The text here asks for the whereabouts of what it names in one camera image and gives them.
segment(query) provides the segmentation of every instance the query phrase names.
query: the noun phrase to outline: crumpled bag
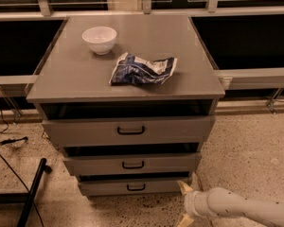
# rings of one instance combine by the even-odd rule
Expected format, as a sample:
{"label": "crumpled bag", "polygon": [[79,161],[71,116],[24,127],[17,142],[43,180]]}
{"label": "crumpled bag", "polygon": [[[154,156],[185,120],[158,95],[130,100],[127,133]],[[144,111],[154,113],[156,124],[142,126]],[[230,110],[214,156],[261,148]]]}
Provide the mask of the crumpled bag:
{"label": "crumpled bag", "polygon": [[176,64],[176,58],[145,61],[126,52],[118,58],[110,84],[163,84],[172,76]]}

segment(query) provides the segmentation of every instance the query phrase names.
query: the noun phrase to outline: drawer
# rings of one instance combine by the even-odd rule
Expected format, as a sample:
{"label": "drawer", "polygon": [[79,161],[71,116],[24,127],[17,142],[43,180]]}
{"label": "drawer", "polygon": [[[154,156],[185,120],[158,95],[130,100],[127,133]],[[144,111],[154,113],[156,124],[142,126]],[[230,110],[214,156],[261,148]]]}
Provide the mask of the drawer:
{"label": "drawer", "polygon": [[53,120],[43,126],[59,148],[206,141],[214,116]]}
{"label": "drawer", "polygon": [[180,192],[177,181],[191,184],[190,178],[131,179],[79,183],[83,196],[129,195]]}
{"label": "drawer", "polygon": [[135,101],[129,98],[97,101],[97,98],[93,98],[91,102],[41,103],[40,106],[47,119],[57,120],[209,115],[215,105],[214,99],[150,100],[150,97]]}
{"label": "drawer", "polygon": [[189,172],[190,175],[197,169],[201,157],[201,153],[89,156],[65,158],[64,164],[70,175],[76,176],[152,172]]}

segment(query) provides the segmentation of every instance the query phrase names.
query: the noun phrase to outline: open drawer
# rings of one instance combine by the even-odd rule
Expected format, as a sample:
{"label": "open drawer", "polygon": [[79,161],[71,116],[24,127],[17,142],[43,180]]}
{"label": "open drawer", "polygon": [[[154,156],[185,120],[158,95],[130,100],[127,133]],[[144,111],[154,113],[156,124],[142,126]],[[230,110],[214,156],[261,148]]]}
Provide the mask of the open drawer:
{"label": "open drawer", "polygon": [[51,120],[43,126],[59,148],[75,146],[204,142],[214,116]]}
{"label": "open drawer", "polygon": [[190,184],[188,177],[143,178],[118,181],[90,181],[78,184],[83,196],[129,195],[146,193],[180,192],[177,181]]}
{"label": "open drawer", "polygon": [[197,169],[201,157],[201,153],[89,156],[65,158],[64,163],[72,176],[154,172],[188,172],[190,175]]}

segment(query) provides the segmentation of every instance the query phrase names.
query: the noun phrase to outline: black stand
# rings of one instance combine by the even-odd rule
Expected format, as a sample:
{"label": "black stand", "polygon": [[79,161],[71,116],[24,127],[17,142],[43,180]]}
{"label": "black stand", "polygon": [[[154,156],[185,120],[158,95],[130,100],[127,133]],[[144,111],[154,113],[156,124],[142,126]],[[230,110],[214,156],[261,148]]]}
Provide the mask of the black stand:
{"label": "black stand", "polygon": [[42,178],[42,175],[44,171],[47,171],[49,169],[49,166],[46,165],[46,159],[41,159],[37,172],[35,174],[34,181],[30,187],[30,190],[28,193],[4,193],[0,194],[0,203],[25,203],[25,206],[22,210],[22,214],[20,216],[18,227],[26,226],[27,224],[27,218],[29,216],[29,212],[31,209],[31,206],[33,205],[40,180]]}

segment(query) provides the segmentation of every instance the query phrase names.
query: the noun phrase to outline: black cable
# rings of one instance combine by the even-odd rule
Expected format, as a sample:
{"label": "black cable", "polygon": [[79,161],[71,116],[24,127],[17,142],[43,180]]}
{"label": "black cable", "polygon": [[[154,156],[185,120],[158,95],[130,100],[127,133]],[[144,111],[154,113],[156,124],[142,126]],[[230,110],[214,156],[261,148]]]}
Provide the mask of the black cable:
{"label": "black cable", "polygon": [[[7,161],[1,154],[0,154],[0,158],[5,162],[5,164],[9,167],[9,169],[13,172],[13,174],[18,178],[18,180],[19,180],[19,181],[21,182],[21,184],[25,187],[25,189],[27,190],[27,192],[30,193],[30,190],[28,189],[28,187],[26,186],[26,184],[24,183],[24,181],[19,177],[19,175],[15,172],[15,170],[10,166],[10,164],[8,163],[8,161]],[[37,208],[35,202],[33,202],[33,204],[34,204],[34,208],[35,208],[35,210],[36,210],[36,212],[37,212],[37,215],[38,215],[38,217],[39,217],[39,220],[40,220],[40,222],[41,222],[41,225],[44,227],[44,222],[43,222],[43,220],[42,220],[42,218],[41,218],[41,215],[40,215],[40,213],[39,213],[39,211],[38,211],[38,208]]]}
{"label": "black cable", "polygon": [[22,140],[25,140],[27,141],[28,138],[27,137],[23,137],[23,138],[20,138],[20,139],[8,139],[8,140],[3,140],[0,142],[0,146],[3,146],[3,145],[6,145],[6,144],[9,144],[9,143],[14,143],[14,142],[17,142],[17,141],[22,141]]}

